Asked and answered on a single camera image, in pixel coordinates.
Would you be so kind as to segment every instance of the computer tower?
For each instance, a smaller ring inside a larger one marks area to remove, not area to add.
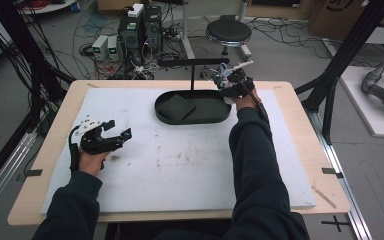
[[[149,6],[144,13],[145,35],[148,48],[157,53],[163,50],[161,7]]]
[[[146,46],[144,46],[145,27],[143,11],[138,17],[122,15],[118,35],[126,64],[130,66],[142,66],[144,64],[143,55],[146,54],[147,51]]]

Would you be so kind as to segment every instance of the white platform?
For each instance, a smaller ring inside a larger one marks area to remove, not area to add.
[[[384,137],[384,105],[379,98],[361,91],[364,77],[373,68],[348,67],[342,74],[342,84],[350,95],[370,133],[376,137]],[[384,87],[384,72],[378,85]]]
[[[101,212],[233,209],[236,198],[228,136],[237,122],[236,111],[221,123],[167,125],[154,112],[155,99],[166,91],[96,88],[86,94],[73,127],[90,114],[100,121],[115,120],[116,127],[103,132],[103,137],[118,135],[128,127],[133,135],[107,157],[99,174],[104,183],[98,198]],[[276,96],[271,90],[258,94],[266,102],[291,206],[314,207],[315,198]],[[48,209],[55,190],[69,181],[69,158],[66,144],[41,213]]]

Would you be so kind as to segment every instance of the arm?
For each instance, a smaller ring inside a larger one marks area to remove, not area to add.
[[[305,239],[305,230],[290,212],[268,122],[259,117],[249,96],[233,100],[238,123],[232,128],[229,145],[237,202],[233,227],[225,238]]]
[[[55,192],[47,217],[33,239],[93,239],[99,215],[96,198],[102,186],[96,176],[107,155],[82,152],[79,171],[73,172],[70,182]]]

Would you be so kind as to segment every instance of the stool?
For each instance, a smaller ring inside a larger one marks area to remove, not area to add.
[[[228,47],[240,47],[251,38],[251,29],[234,19],[219,19],[207,26],[207,38],[223,46],[222,57],[227,57]]]

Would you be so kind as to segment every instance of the person's right arm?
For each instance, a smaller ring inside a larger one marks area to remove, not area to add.
[[[233,226],[224,238],[305,239],[305,230],[290,212],[268,121],[260,118],[249,96],[233,100],[238,123],[232,128],[229,145],[237,202]]]

